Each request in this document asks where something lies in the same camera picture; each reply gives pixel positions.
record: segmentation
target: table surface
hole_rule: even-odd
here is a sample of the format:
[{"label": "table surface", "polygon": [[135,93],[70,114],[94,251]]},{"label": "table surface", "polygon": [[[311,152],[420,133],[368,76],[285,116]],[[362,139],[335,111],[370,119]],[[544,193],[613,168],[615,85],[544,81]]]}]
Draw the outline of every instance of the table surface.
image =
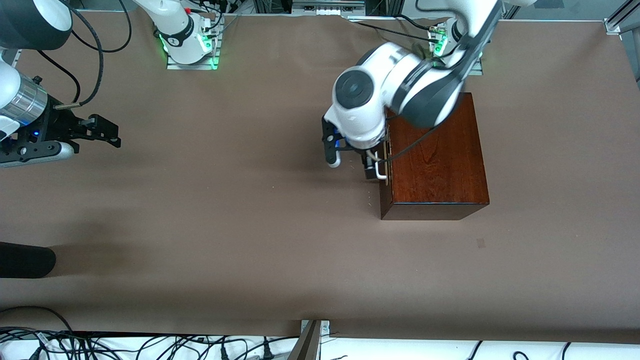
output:
[{"label": "table surface", "polygon": [[[88,18],[105,48],[122,43],[121,13]],[[358,157],[331,169],[320,141],[333,82],[384,41],[374,30],[241,17],[220,68],[188,72],[165,70],[149,19],[132,20],[76,110],[117,123],[122,148],[82,142],[0,177],[3,241],[52,246],[59,262],[46,279],[1,279],[2,306],[50,306],[77,330],[276,335],[328,318],[345,336],[640,338],[640,102],[601,24],[502,22],[466,87],[491,204],[384,222]],[[70,39],[51,56],[85,97],[97,55]],[[72,97],[36,53],[19,69]],[[15,316],[3,323],[58,326]]]}]

